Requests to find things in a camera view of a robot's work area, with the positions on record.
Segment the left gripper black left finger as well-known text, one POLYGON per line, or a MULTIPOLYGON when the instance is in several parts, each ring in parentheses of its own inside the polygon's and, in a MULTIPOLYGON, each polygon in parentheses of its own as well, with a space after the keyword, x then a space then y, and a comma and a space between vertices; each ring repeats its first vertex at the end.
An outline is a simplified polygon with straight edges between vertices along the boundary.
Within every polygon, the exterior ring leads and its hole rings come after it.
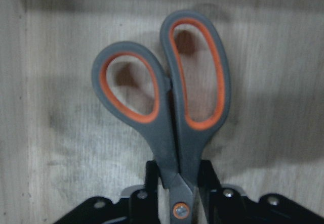
POLYGON ((136 190, 130 197, 130 223, 159 223, 158 178, 156 162, 147 161, 144 187, 136 190))

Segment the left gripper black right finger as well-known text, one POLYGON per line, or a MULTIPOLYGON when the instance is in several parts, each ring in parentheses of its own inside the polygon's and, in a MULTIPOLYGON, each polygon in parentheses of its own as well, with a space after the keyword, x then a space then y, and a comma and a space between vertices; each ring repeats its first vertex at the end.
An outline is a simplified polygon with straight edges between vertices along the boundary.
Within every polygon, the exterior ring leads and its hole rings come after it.
POLYGON ((198 188, 207 223, 255 223, 248 197, 237 187, 224 187, 210 161, 200 162, 198 188))

